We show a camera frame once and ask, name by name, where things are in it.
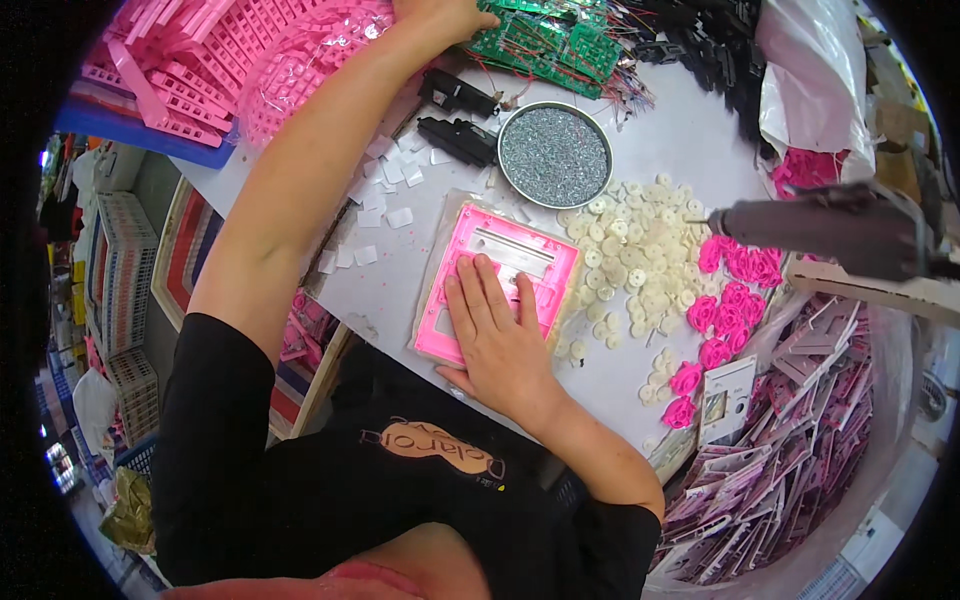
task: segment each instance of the t-shirt print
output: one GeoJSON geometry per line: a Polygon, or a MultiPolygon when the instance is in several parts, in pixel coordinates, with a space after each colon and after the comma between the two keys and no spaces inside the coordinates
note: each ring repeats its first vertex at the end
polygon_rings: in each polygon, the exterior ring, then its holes
{"type": "Polygon", "coordinates": [[[507,465],[475,445],[458,440],[441,427],[420,420],[391,417],[391,423],[382,432],[363,429],[361,444],[380,444],[397,456],[424,458],[440,456],[457,470],[470,475],[486,472],[502,480],[507,465]]]}

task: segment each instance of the plastic bag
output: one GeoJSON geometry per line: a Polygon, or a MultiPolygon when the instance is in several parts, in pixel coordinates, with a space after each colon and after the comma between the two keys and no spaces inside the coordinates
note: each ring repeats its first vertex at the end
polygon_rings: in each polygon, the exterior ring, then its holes
{"type": "Polygon", "coordinates": [[[765,0],[756,43],[767,59],[760,132],[780,159],[788,147],[850,150],[841,181],[876,171],[864,123],[867,57],[853,6],[829,0],[765,0]]]}
{"type": "Polygon", "coordinates": [[[647,577],[644,600],[683,598],[741,600],[792,598],[823,573],[889,488],[894,465],[910,444],[911,399],[919,390],[920,361],[913,317],[899,310],[869,305],[874,360],[874,416],[870,441],[850,488],[836,509],[806,541],[779,561],[744,573],[736,580],[701,587],[662,577],[647,577]]]}
{"type": "Polygon", "coordinates": [[[238,102],[240,132],[263,149],[324,80],[394,22],[384,0],[330,0],[288,25],[253,64],[238,102]]]}
{"type": "Polygon", "coordinates": [[[100,533],[121,548],[153,554],[150,486],[143,475],[126,467],[117,469],[116,480],[117,501],[100,521],[100,533]]]}
{"type": "MultiPolygon", "coordinates": [[[[457,221],[460,218],[461,210],[467,204],[476,204],[487,212],[496,214],[504,219],[511,221],[514,220],[513,215],[508,215],[504,211],[491,206],[477,194],[466,192],[460,189],[451,189],[446,193],[446,197],[444,198],[444,210],[440,216],[440,224],[437,225],[437,236],[435,238],[436,241],[434,242],[433,249],[430,251],[430,257],[427,260],[426,269],[424,270],[423,284],[420,286],[420,298],[417,300],[417,317],[414,319],[410,343],[407,345],[409,349],[417,352],[421,356],[429,358],[430,360],[440,364],[448,365],[455,369],[462,369],[463,365],[451,363],[447,360],[444,360],[442,357],[422,352],[415,347],[415,342],[417,341],[417,332],[420,329],[420,322],[423,320],[424,311],[426,310],[427,303],[430,300],[430,291],[433,288],[434,281],[437,278],[437,273],[440,272],[441,263],[444,260],[444,254],[446,253],[446,249],[453,237],[453,231],[457,226],[457,221]]],[[[553,237],[548,233],[531,228],[529,225],[518,225],[538,231],[545,237],[553,237]]],[[[579,279],[579,274],[582,268],[583,257],[578,254],[576,265],[574,266],[574,269],[566,282],[566,290],[560,311],[557,313],[546,337],[547,347],[551,352],[553,351],[554,346],[557,344],[557,340],[560,337],[560,332],[563,329],[564,323],[567,321],[570,314],[579,308],[579,302],[577,301],[576,294],[573,293],[571,286],[579,279]]],[[[450,337],[455,337],[453,335],[452,324],[445,324],[443,319],[438,319],[436,327],[442,333],[445,333],[450,337]],[[442,326],[449,327],[449,330],[442,330],[442,326]]]]}

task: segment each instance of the pink plastic frame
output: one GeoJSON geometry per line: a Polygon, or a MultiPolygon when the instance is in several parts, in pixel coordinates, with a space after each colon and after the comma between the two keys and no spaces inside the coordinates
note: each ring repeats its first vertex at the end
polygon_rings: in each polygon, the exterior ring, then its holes
{"type": "MultiPolygon", "coordinates": [[[[456,338],[437,330],[437,320],[446,307],[444,282],[447,276],[457,276],[456,263],[461,256],[472,259],[476,255],[474,252],[466,250],[466,245],[473,233],[480,228],[555,257],[554,262],[547,266],[546,275],[543,279],[530,275],[534,284],[534,295],[537,298],[537,318],[543,339],[546,339],[549,335],[550,329],[560,313],[561,306],[564,303],[566,284],[574,273],[577,255],[580,252],[575,246],[498,217],[479,208],[476,204],[465,205],[460,211],[460,217],[457,219],[457,224],[453,230],[453,237],[446,246],[444,259],[437,272],[437,277],[434,279],[433,287],[430,288],[430,296],[423,309],[423,318],[420,320],[420,327],[417,329],[417,337],[414,341],[414,348],[418,351],[461,366],[464,366],[465,363],[463,353],[460,351],[460,344],[456,338]]],[[[500,267],[499,263],[493,262],[493,269],[497,273],[500,272],[500,267]]],[[[507,296],[507,302],[511,306],[517,305],[516,286],[512,282],[506,282],[502,279],[500,284],[507,296]]]]}

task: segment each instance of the finger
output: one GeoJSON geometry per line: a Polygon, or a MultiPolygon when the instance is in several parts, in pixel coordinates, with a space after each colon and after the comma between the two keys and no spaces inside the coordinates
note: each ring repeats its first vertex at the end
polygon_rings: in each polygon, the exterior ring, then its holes
{"type": "Polygon", "coordinates": [[[461,345],[469,344],[477,337],[477,329],[473,325],[467,302],[464,300],[464,291],[456,277],[449,276],[444,282],[446,290],[446,306],[450,309],[450,320],[453,322],[453,332],[457,334],[457,341],[461,345]]]}
{"type": "Polygon", "coordinates": [[[480,283],[483,284],[483,292],[487,297],[487,304],[490,306],[490,313],[493,315],[493,322],[501,331],[516,324],[514,313],[507,304],[507,297],[503,295],[503,286],[500,280],[496,278],[493,270],[493,263],[486,254],[477,254],[473,259],[473,265],[480,275],[480,283]]]}
{"type": "Polygon", "coordinates": [[[540,333],[540,322],[537,320],[537,297],[534,295],[534,284],[525,273],[516,276],[516,289],[520,296],[520,324],[524,329],[540,333]]]}
{"type": "Polygon", "coordinates": [[[492,12],[481,12],[480,23],[477,27],[480,29],[494,29],[500,26],[500,17],[492,12]]]}
{"type": "Polygon", "coordinates": [[[473,267],[473,261],[466,256],[461,256],[457,261],[457,273],[460,275],[460,286],[464,290],[464,301],[467,303],[470,317],[473,318],[473,326],[478,332],[496,327],[493,324],[487,297],[483,295],[483,288],[480,287],[480,277],[477,276],[477,270],[473,267]]]}
{"type": "Polygon", "coordinates": [[[437,367],[437,373],[439,373],[442,378],[463,390],[467,396],[477,396],[476,390],[473,389],[473,383],[470,381],[470,377],[466,371],[440,366],[437,367]]]}

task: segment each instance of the white plastic crate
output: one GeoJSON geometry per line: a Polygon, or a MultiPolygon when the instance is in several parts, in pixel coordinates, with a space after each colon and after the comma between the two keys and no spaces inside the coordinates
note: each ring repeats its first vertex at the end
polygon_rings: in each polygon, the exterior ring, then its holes
{"type": "Polygon", "coordinates": [[[160,425],[156,371],[139,348],[107,359],[105,366],[119,398],[127,446],[134,447],[160,425]]]}
{"type": "Polygon", "coordinates": [[[130,192],[97,194],[94,243],[87,261],[91,329],[105,360],[143,344],[157,239],[130,192]]]}

